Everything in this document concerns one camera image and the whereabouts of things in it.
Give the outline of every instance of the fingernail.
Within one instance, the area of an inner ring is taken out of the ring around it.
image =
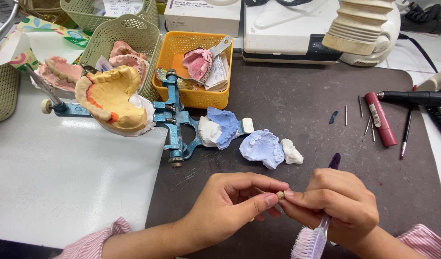
[[[277,199],[278,197],[275,194],[270,194],[265,198],[265,201],[267,202],[268,206],[271,207],[271,206],[275,206]]]
[[[284,197],[286,197],[286,196],[293,196],[294,195],[293,191],[285,190],[283,192],[284,192]]]

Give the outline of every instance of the hand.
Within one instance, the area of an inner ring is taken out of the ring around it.
[[[275,193],[288,188],[285,182],[251,172],[213,174],[190,212],[176,222],[177,229],[189,233],[196,250],[217,244],[252,218],[264,220],[265,210],[279,217]]]
[[[321,209],[331,215],[328,239],[348,249],[379,223],[376,197],[349,172],[315,169],[304,193],[287,190],[284,197],[284,213],[304,226],[317,227]]]

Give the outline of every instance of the pink lipstick tube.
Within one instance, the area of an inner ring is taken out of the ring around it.
[[[369,106],[369,110],[372,114],[374,124],[376,125],[380,137],[382,138],[383,144],[386,147],[397,145],[398,142],[396,142],[393,130],[390,128],[390,124],[387,121],[387,117],[383,112],[382,106],[380,105],[376,93],[367,93],[365,95],[365,98],[367,105]]]

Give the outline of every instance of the striped sleeve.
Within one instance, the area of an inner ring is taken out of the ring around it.
[[[62,254],[55,259],[101,259],[102,245],[107,238],[113,235],[130,233],[131,228],[123,217],[119,217],[109,228],[89,234],[75,243],[68,245]]]
[[[441,259],[441,238],[422,224],[415,225],[397,238],[430,259]]]

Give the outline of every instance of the green plastic basket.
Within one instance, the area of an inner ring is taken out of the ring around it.
[[[104,22],[92,34],[79,62],[94,66],[101,55],[108,59],[115,41],[124,41],[133,50],[147,55],[150,66],[138,93],[149,101],[157,101],[159,94],[152,85],[152,77],[161,49],[158,27],[133,14]]]
[[[61,7],[82,30],[94,32],[100,24],[116,19],[116,17],[93,15],[93,3],[94,0],[70,0],[69,3],[61,0]],[[156,27],[160,26],[155,0],[143,0],[143,7],[136,15]]]
[[[0,121],[13,114],[18,86],[19,71],[8,63],[0,65]]]

